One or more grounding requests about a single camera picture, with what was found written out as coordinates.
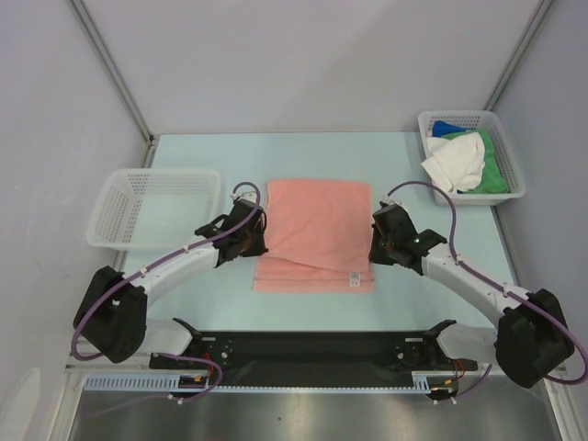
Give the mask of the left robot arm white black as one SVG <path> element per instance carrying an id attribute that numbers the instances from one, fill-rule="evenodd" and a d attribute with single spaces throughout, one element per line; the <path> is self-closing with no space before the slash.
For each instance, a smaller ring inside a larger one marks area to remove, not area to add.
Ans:
<path id="1" fill-rule="evenodd" d="M 170 355 L 183 368 L 195 366 L 202 357 L 198 331 L 182 319 L 150 319 L 148 310 L 193 277 L 235 258 L 265 253 L 265 227 L 263 208 L 237 198 L 229 214 L 195 230 L 194 243 L 133 275 L 100 268 L 74 316 L 71 355 L 79 361 L 104 356 L 117 364 L 144 352 Z"/>

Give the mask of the pink terry towel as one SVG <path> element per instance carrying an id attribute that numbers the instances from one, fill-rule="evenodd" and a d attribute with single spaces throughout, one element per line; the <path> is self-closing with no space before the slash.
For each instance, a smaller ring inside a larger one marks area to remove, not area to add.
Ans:
<path id="1" fill-rule="evenodd" d="M 372 293 L 368 261 L 371 185 L 332 179 L 267 183 L 268 252 L 257 259 L 254 290 L 274 293 Z"/>

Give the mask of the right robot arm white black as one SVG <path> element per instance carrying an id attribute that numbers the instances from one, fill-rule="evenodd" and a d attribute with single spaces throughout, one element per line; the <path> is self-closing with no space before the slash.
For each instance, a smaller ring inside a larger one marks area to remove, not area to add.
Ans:
<path id="1" fill-rule="evenodd" d="M 372 215 L 369 260 L 402 266 L 450 289 L 477 309 L 491 327 L 444 321 L 423 346 L 425 363 L 442 369 L 455 359 L 498 366 L 515 384 L 531 388 L 576 349 L 558 299 L 498 283 L 460 258 L 451 243 L 432 230 L 418 232 L 408 212 L 382 204 Z"/>

